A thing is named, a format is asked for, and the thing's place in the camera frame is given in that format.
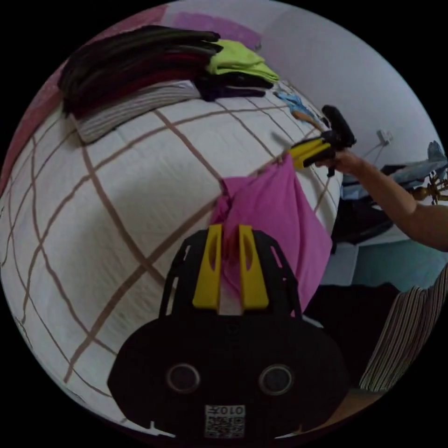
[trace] human arm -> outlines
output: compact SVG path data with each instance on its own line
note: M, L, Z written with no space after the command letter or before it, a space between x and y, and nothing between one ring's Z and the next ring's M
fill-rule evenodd
M418 203L391 177L347 150L337 153L335 160L316 165L334 166L338 171L356 177L372 199L409 238L448 252L447 206Z

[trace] striped fabric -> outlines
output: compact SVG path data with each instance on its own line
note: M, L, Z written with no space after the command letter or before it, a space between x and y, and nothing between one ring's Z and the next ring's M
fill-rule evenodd
M77 119L70 115L81 140L92 143L112 129L150 110L181 101L200 98L199 91L189 81L171 81L151 85L113 104Z
M392 388L417 358L448 295L448 264L428 289L414 287L394 301L359 387L371 392Z

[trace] folded clothes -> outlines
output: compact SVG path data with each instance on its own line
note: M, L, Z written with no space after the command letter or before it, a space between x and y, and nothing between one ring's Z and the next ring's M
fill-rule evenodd
M266 93L266 88L258 87L258 85L271 85L262 78L252 77L260 82L253 82L256 86L239 86L239 85L226 85L223 82L228 81L232 82L231 79L220 79L221 77L225 77L225 75L201 75L194 80L196 88L199 90L201 94L201 98L204 101L216 101L218 98L234 98L234 97L263 97Z
M261 98L265 96L266 89L260 88L241 88L241 87L231 87L231 86L223 86L223 87L214 87L203 89L196 85L199 93L201 94L201 98L204 101L216 101L219 98L236 98L236 97L258 97Z
M265 64L264 58L249 50L241 42L220 39L217 43L223 49L211 58L207 67L209 73L222 75L238 71L258 76L270 83L279 80L279 76Z
M274 84L266 81L259 76L250 75L248 73L241 73L239 71L230 71L222 75L212 75L208 72L203 73L195 79L195 83L203 88L206 87L242 87L247 89L262 88L271 89Z
M120 60L139 52L144 54L156 46L168 44L194 45L201 41L216 42L219 37L219 34L210 31L182 30L156 25L114 35L84 45L75 51L62 70L58 87L62 92L67 92L71 83L75 83L89 71L101 69L112 59Z
M147 70L154 70L157 63L166 58L176 60L177 57L188 56L191 61L195 61L205 67L210 58L216 54L221 47L214 45L213 48L208 42L198 42L196 45L165 45L157 46L145 52L130 51L120 59L113 58L106 61L101 67L92 66L82 77L74 79L63 91L66 98L82 94L95 82L115 76L117 73L145 73Z
M200 94L188 80L160 83L97 109L90 115L70 116L81 140L84 143L92 143L117 126L150 110L195 98L200 98Z
M122 99L126 99L132 94L147 87L156 87L160 83L175 82L179 79L194 79L202 69L179 68L171 70L159 70L150 75L136 79L133 82L124 84L122 87L112 89L95 100L95 95L85 98L79 105L71 108L71 113L78 119L92 114L96 109L107 107L109 104Z
M156 76L158 72L167 70L189 70L190 75L183 79L193 79L204 70L204 66L210 58L204 55L184 53L164 54L154 59L148 59L144 63L134 65L129 70L117 71L105 77L99 77L95 82L83 87L78 92L64 96L64 111L72 112L78 108L85 108L92 103L101 101L102 98L112 95L119 89L123 89L147 76Z

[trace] white bedsheet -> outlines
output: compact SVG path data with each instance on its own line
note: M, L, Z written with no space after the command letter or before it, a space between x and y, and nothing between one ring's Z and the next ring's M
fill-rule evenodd
M87 147L60 108L47 118L0 199L1 280L32 352L68 394L136 428L107 376L126 338L156 317L172 257L207 226L218 178L248 175L310 135L271 92L167 106ZM341 176L297 175L331 233Z

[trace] brown grid pattern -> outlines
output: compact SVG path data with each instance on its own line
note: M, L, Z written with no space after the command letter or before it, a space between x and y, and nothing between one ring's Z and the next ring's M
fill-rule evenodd
M7 200L8 200L8 215L9 215L9 225L10 225L10 232L8 235L8 241L7 241L7 248L6 248L6 254L5 254L5 259L3 260L3 262L1 263L1 265L3 266L7 260L7 251L8 251L8 246L9 246L9 242L11 241L11 245L12 245L12 249L13 249L13 257L14 257L14 263L15 263L15 267L16 270L18 272L19 275L19 279L20 279L20 283L25 291L25 296L24 296L24 300L23 300L23 317L21 319L17 319L18 325L22 328L25 337L28 338L27 334L26 334L26 330L24 327L24 324L26 322L26 309L27 309L27 305L28 302L31 303L31 305L33 306L38 318L40 319L41 323L43 324L44 328L46 329L46 331L48 332L49 336L51 337L51 339L53 340L55 346L57 347L58 351L61 353L61 355L63 356L63 358L67 361L69 367L67 370L67 373L65 375L64 378L64 382L67 383L68 380L70 379L72 374L77 375L88 387L90 387L91 389L95 390L96 392L105 395L105 396L109 396L108 394L102 392L101 390L95 388L94 386L88 384L77 372L75 369L75 364L77 362L77 360L79 359L79 357L82 355L82 353L89 347L89 345L91 343L96 343L98 345L100 345L101 347L103 347L104 349L106 349L107 351L114 353L114 351L112 349L110 349L109 347L107 347L106 344L104 344L103 342L101 342L100 340L98 340L96 338L99 330L101 329L101 327L103 326L103 324L105 323L105 321L107 320L107 318L110 316L110 314L113 312L113 310L115 309L115 307L117 306L118 302L120 301L120 299L126 294L126 292L140 279L140 277L144 274L144 273L148 273L156 282L158 282L159 284L163 285L164 283L164 278L163 276L160 274L160 272L154 267L154 263L157 261L157 259L175 242L177 241L185 232L188 231L188 229L190 229L194 224L196 224L201 218L205 217L206 214L208 212L210 212L213 209L215 200L209 202L208 204L206 204L205 206L203 206L200 210L198 210L195 214L193 214L192 216L190 216L181 226L179 226L171 235L169 235L156 249L153 250L153 252L148 256L145 257L143 255L143 253L141 252L141 250L139 249L139 247L136 245L136 243L133 241L132 237L130 236L130 234L127 232L126 228L124 227L123 223L120 220L120 217L118 215L118 213L116 212L112 202L109 200L109 198L107 197L106 193L104 192L104 189L96 175L96 172L103 167L104 165L110 163L111 161L117 159L118 157L120 157L120 155L122 155L124 152L130 150L134 145L136 145L138 142L143 141L145 139L147 139L148 137L155 135L161 131L164 130L171 130L174 134L176 134L181 140L182 142L185 144L185 146L192 152L192 154L208 169L208 171L210 173L212 173L212 175L216 178L216 179L220 179L219 174L217 173L217 171L203 158L203 156L201 155L201 153L191 144L191 142L187 139L187 137L185 135L183 135L179 129L177 128L177 126L184 124L184 123L188 123L191 121L196 121L196 120L200 120L202 118L208 117L208 116L212 116L212 115L219 115L219 114L229 114L231 116L233 116L237 122L239 122L241 124L241 126L247 131L249 132L256 141L258 141L258 143L264 148L264 150L266 150L266 152L268 154L271 155L271 157L274 160L274 156L272 154L272 152L269 150L269 148L244 124L244 122L239 119L237 116L235 116L235 113L238 112L263 112L264 114L266 114L267 116L269 116L269 118L286 134L289 135L282 126L280 126L275 119L269 115L266 111L267 110L280 110L283 111L287 116L290 117L290 119L297 125L297 122L294 120L293 117L290 116L289 112L287 111L287 106L285 105L275 105L273 104L272 106L268 106L268 107L257 107L255 105L255 103L251 102L254 105L254 108L251 109L239 109L239 110L229 110L226 107L224 107L223 105L220 105L222 107L221 111L216 111L216 112L209 112L207 114L203 114L203 115L198 115L192 118L188 118L188 119L183 119L183 120L179 120L177 122L171 123L160 111L155 111L155 114L162 120L162 122L164 123L164 126L160 126L157 129L154 129L148 133L145 133L141 136L139 136L138 138L134 139L133 141L128 142L126 145L124 145L122 148L120 148L118 151L116 151L114 154L110 155L108 158L102 160L100 163L98 163L96 166L93 166L90 158L89 158L89 154L87 152L87 149L85 147L82 147L82 154L83 154L83 158L84 158L84 162L85 162L85 166L87 168L88 171L88 175L83 176L78 183L75 185L75 187L73 188L73 190L70 192L70 194L68 194L58 205L58 207L56 208L56 210L54 211L54 213L52 214L52 216L49 218L49 221L47 223L46 228L44 229L44 231L41 233L41 229L39 229L38 224L37 224L37 213L36 213L36 186L35 186L35 181L37 179L37 177L40 175L41 171L43 170L44 166L46 165L46 163L48 162L48 160L50 160L50 158L52 157L52 155L58 150L58 148L60 148L60 146L66 141L67 138L70 137L70 135L73 133L73 131L71 131L70 133L68 133L65 138L59 142L59 144L50 152L50 155L47 157L47 159L44 161L44 163L42 164L42 166L40 167L40 169L38 170L37 173L35 173L35 151L36 151L36 147L39 144L39 142L42 140L42 138L44 137L44 135L54 126L58 123L58 121L61 119L61 117L59 117L57 120L55 120L55 122L45 131L45 133L40 137L39 141L35 141L34 137L33 137L33 147L32 147L32 151L30 152L30 154L26 157L26 159L24 160L23 164L21 165L21 167L19 168L19 170L17 171L17 176L15 177L15 179L17 179L18 174L21 172L21 170L24 168L24 166L27 164L29 158L31 157L31 184L29 185L28 189L26 190L26 193L24 194L19 208L16 212L16 216L14 218L14 221L12 221L12 217L11 217L11 191L12 191L12 187L14 185L14 179L10 179L10 186L9 189L7 190L6 194L8 196ZM307 133L306 135L304 135L304 137L308 137L311 134L313 134L315 131L312 130L309 133ZM255 172L259 172L260 170L262 170L264 167L260 167L258 170L256 170ZM325 194L325 192L327 192L327 188L328 188L328 184L329 181L327 181L326 183L323 183L322 180L320 179L320 177L316 174L316 172L313 170L314 174L316 175L316 177L319 179L319 182L324 186L324 190L322 191L318 203L315 207L315 211L317 211L323 196ZM79 188L84 185L86 182L92 181L97 194L103 204L103 206L105 207L105 209L108 211L110 217L112 218L112 221L114 222L120 236L122 237L123 241L125 242L126 246L128 247L128 249L130 250L130 252L133 254L133 256L135 257L135 259L138 261L139 266L134 270L134 272L129 275L129 277L122 283L122 285L120 285L120 287L115 291L115 293L112 295L112 297L109 299L107 305L104 307L103 311L100 313L100 315L98 316L97 320L95 321L95 323L92 325L92 328L90 330L88 330L79 320L78 316L76 315L76 312L69 300L69 298L67 297L67 294L64 292L63 286L60 282L60 280L58 279L55 271L52 269L49 259L45 253L45 249L44 249L44 241L47 238L48 234L49 234L49 230L52 226L52 224L55 222L57 216L59 215L59 213L61 212L61 210L63 209L63 207L74 197L74 195L76 194L76 192L79 190ZM20 213L21 207L24 203L25 197L28 194L28 192L32 190L32 194L33 194L33 209L32 209L32 213L33 213L33 224L34 224L34 229L35 229L35 233L38 239L38 246L36 247L32 259L31 259L31 263L29 266L29 270L28 270L28 279L27 279L27 283L25 284L23 278L20 275L18 266L17 266L17 261L16 261L16 257L15 257L15 242L14 242L14 227L15 224L17 222L17 217ZM333 197L331 197L331 200L333 201L333 203L336 206L336 202L334 200ZM39 313L37 312L37 309L35 307L35 304L31 298L30 295L30 281L31 281L31 274L36 262L36 259L39 255L39 253L42 253L44 259L45 259L45 265L46 268L50 274L50 276L52 277L58 291L59 294L62 298L62 300L66 303L66 305L68 306L70 313L72 315L72 317L75 319L75 321L78 323L78 325L82 328L82 330L84 331L84 333L86 334L85 340L79 345L79 347L76 349L75 353L73 354L73 356L71 357L71 359L68 359L66 357L66 355L63 353L61 347L58 345L58 343L56 342L56 340L54 339L54 337L52 336L50 330L48 329L47 325L45 324L45 322L43 321L43 319L41 318L41 316L39 315Z

